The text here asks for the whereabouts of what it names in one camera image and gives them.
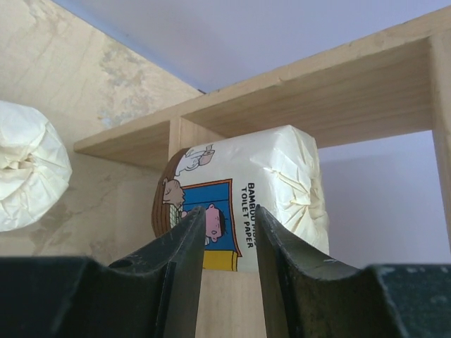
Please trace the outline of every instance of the wooden shelf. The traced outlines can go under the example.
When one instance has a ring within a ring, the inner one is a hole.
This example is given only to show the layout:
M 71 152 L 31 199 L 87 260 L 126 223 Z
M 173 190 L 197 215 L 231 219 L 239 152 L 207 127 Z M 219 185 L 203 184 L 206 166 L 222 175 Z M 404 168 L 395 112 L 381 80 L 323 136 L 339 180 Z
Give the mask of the wooden shelf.
M 170 121 L 222 137 L 294 125 L 319 147 L 432 128 L 429 37 L 451 6 L 75 143 L 75 151 L 162 169 Z

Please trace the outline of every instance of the toilet paper roll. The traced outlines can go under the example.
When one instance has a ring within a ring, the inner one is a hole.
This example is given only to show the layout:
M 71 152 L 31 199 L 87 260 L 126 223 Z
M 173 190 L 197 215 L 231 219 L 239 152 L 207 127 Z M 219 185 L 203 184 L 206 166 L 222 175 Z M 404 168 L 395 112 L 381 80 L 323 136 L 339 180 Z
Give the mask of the toilet paper roll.
M 183 149 L 160 179 L 152 225 L 160 236 L 203 206 L 204 268 L 257 271 L 257 204 L 328 254 L 328 215 L 313 137 L 288 125 Z
M 67 151 L 37 109 L 0 101 L 0 231 L 38 221 L 68 188 Z

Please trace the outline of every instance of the marble wall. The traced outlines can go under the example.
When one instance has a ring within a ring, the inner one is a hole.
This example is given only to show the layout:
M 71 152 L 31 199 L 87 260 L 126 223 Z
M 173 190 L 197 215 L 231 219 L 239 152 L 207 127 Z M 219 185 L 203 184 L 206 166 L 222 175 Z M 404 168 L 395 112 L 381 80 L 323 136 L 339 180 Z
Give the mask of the marble wall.
M 109 263 L 154 238 L 159 173 L 74 154 L 73 142 L 199 92 L 51 0 L 0 0 L 0 100 L 33 106 L 73 166 L 36 224 L 0 233 L 0 255 L 87 254 Z

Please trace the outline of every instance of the cartoon character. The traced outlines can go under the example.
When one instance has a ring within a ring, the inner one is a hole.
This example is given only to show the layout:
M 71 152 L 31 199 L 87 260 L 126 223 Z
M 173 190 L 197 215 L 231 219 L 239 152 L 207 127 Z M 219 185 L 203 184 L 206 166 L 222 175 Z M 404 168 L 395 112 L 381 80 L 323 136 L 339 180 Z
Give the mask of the cartoon character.
M 185 193 L 182 187 L 180 186 L 180 182 L 177 180 L 168 181 L 168 179 L 165 178 L 163 180 L 163 186 L 164 186 L 163 203 L 172 204 L 177 209 L 179 209 L 183 205 L 183 202 L 185 202 L 184 199 Z
M 186 211 L 182 212 L 182 217 L 187 215 Z M 224 213 L 217 209 L 214 204 L 205 210 L 205 245 L 209 245 L 210 241 L 216 243 L 218 238 L 226 233 L 226 219 Z
M 190 149 L 181 159 L 175 169 L 175 176 L 180 176 L 180 173 L 184 170 L 193 171 L 200 165 L 206 165 L 210 163 L 213 158 L 214 150 L 213 144 L 206 146 L 203 151 L 196 151 Z

